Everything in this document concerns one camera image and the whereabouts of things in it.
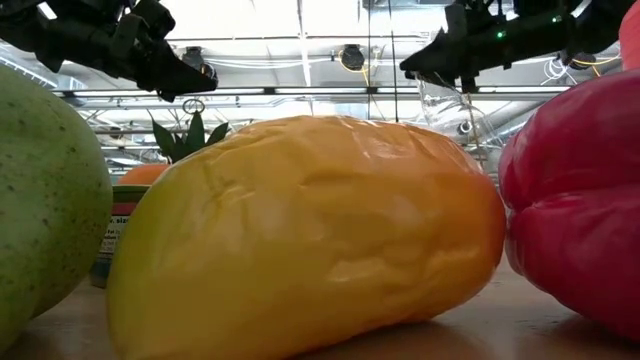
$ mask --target ceiling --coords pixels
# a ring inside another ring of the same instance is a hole
[[[404,79],[397,65],[446,27],[443,7],[449,1],[391,1],[391,17],[385,0],[375,1],[370,11],[361,0],[163,0],[162,4],[177,23],[168,36],[176,53],[184,52],[187,46],[203,47],[203,57],[215,67],[222,88],[416,89],[416,83]],[[509,15],[509,1],[505,3]],[[354,73],[341,65],[339,54],[346,44],[360,47],[368,58],[369,71]],[[553,56],[546,56],[514,64],[508,71],[500,68],[483,71],[477,82],[480,86],[573,85],[593,78],[596,71],[603,74],[618,71],[618,51],[619,47],[613,46],[600,54],[598,59],[607,63],[595,70],[566,69],[554,62]],[[3,58],[52,90],[135,89],[130,81],[112,79],[74,63],[65,63],[59,74],[51,73],[32,54],[6,44],[0,47],[0,59]],[[425,122],[417,92],[408,92],[396,101],[389,94],[319,96],[301,91],[295,96],[220,93],[201,97],[207,105],[203,118],[209,130],[225,121],[238,128],[252,121],[297,114],[343,114],[385,121],[395,120],[397,113],[403,122],[423,125]],[[190,117],[182,111],[180,101],[168,104],[155,97],[132,95],[134,92],[126,96],[114,94],[111,92],[102,99],[87,97],[74,103],[100,134],[108,157],[162,161],[153,149],[151,119],[166,127],[183,128]],[[473,105],[478,114],[485,115],[486,135],[504,138],[516,131],[542,100],[514,101],[498,94],[474,100]],[[458,111],[453,117],[466,121],[466,114],[460,115]],[[115,134],[121,130],[125,133]],[[111,163],[126,167],[136,162]]]

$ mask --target wooden table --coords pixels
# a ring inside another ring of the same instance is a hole
[[[115,359],[107,337],[103,290],[82,284],[34,320],[4,359]],[[637,360],[640,346],[573,314],[503,261],[482,293],[430,324],[378,331],[299,360],[326,359]]]

